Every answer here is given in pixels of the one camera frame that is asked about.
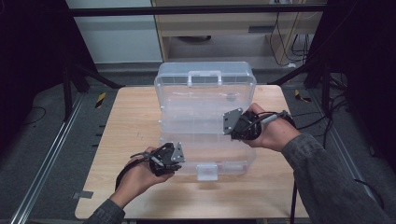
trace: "person's right hand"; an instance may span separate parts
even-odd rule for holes
[[[259,116],[265,112],[259,105],[253,103],[247,111],[251,111]],[[285,119],[275,119],[267,124],[262,124],[262,134],[255,140],[244,140],[244,143],[251,147],[266,147],[274,151],[281,151],[283,147],[300,132],[297,131]]]

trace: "tabletop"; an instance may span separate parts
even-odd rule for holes
[[[253,102],[269,111],[287,110],[278,86],[257,85]],[[116,177],[132,154],[158,147],[161,110],[154,87],[119,90],[97,149],[76,217],[87,218],[115,188]],[[257,158],[243,175],[220,175],[218,181],[200,182],[196,176],[175,175],[129,203],[125,218],[260,218],[289,217],[292,169],[283,155],[256,148]],[[300,197],[296,217],[308,217]]]

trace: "wall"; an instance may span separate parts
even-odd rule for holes
[[[149,0],[66,0],[70,8],[150,7]],[[162,62],[153,16],[75,18],[95,63]]]

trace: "sweater sleeve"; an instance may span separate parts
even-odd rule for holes
[[[312,223],[390,223],[369,197],[318,141],[300,134],[282,150]]]
[[[107,199],[84,221],[84,224],[119,224],[122,223],[124,216],[125,212],[111,200]]]

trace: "metal rail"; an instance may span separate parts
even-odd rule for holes
[[[114,7],[114,8],[71,8],[68,10],[44,10],[48,15],[69,17],[142,16],[175,14],[215,13],[258,13],[258,12],[315,12],[335,10],[327,4],[285,4],[285,5],[225,5],[187,7]]]
[[[320,115],[324,116],[325,112],[322,110],[318,95],[313,90],[308,90],[308,92],[309,92],[314,104],[317,106],[317,108],[320,112]],[[325,126],[327,125],[326,120],[323,120],[322,122],[325,124]],[[330,138],[332,139],[334,147],[336,148],[339,158],[341,159],[342,163],[345,165],[346,170],[349,172],[350,176],[353,179],[359,179],[361,181],[365,181],[364,177],[361,174],[361,171],[359,170],[358,166],[355,164],[355,162],[352,160],[351,156],[349,155],[347,147],[344,145],[344,142],[335,127],[332,127],[330,129],[329,135],[330,135]],[[369,187],[367,187],[365,185],[362,185],[361,187],[364,188],[367,195],[369,195],[371,198],[373,198],[375,201],[377,201],[377,199],[375,198],[373,192],[370,190]]]
[[[52,166],[55,163],[59,152],[61,151],[62,145],[64,144],[64,140],[66,139],[66,136],[69,134],[69,131],[73,126],[78,111],[81,107],[83,97],[84,94],[82,93],[78,95],[74,104],[74,110],[70,118],[64,122],[64,124],[61,127],[61,130],[58,132],[57,136],[55,137],[55,140],[53,141],[52,146],[49,149],[46,158],[44,159],[40,169],[37,172],[37,175],[35,176],[35,180],[33,181],[32,185],[25,194],[17,211],[12,216],[10,223],[23,224],[26,222],[27,218],[29,217],[32,208],[35,205],[35,201],[37,200],[37,197],[40,194],[41,190],[43,189],[47,177],[50,174],[50,170],[52,169]]]

